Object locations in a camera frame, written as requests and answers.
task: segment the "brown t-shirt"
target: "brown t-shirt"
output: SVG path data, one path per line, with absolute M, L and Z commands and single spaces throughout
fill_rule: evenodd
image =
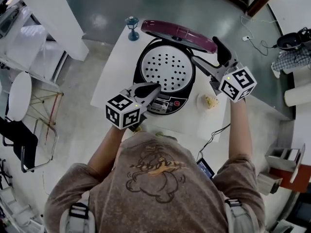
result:
M 227 232 L 220 191 L 251 206 L 264 228 L 264 205 L 247 156 L 228 160 L 210 180 L 189 150 L 149 133 L 122 142 L 115 167 L 103 181 L 89 166 L 74 164 L 46 203 L 49 233 L 59 232 L 62 213 L 88 190 L 100 233 Z

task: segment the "small lamp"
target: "small lamp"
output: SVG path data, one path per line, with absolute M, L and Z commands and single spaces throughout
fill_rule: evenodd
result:
M 136 41 L 139 39 L 139 34 L 137 32 L 134 31 L 134 29 L 137 27 L 138 25 L 138 18 L 137 17 L 129 17 L 125 20 L 126 25 L 129 29 L 131 29 L 131 32 L 128 35 L 128 39 L 130 41 Z

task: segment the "plaid cloth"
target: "plaid cloth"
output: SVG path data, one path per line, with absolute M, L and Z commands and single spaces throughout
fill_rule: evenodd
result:
M 311 50 L 302 47 L 298 50 L 283 51 L 275 62 L 272 63 L 271 68 L 274 71 L 281 71 L 294 67 L 304 67 L 311 64 Z

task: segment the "person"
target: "person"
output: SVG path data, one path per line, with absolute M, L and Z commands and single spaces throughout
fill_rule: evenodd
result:
M 212 180 L 176 140 L 138 132 L 121 143 L 124 132 L 112 126 L 89 163 L 74 164 L 57 183 L 45 205 L 49 233 L 59 232 L 62 213 L 88 190 L 99 233 L 228 232 L 222 193 L 251 207 L 263 231 L 243 100 L 231 102 L 229 159 Z

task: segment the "purple lid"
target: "purple lid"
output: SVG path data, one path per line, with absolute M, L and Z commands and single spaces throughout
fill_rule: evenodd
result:
M 214 53 L 217 50 L 217 45 L 212 40 L 177 24 L 146 20 L 142 23 L 141 30 L 154 37 L 182 44 L 194 50 L 207 53 Z

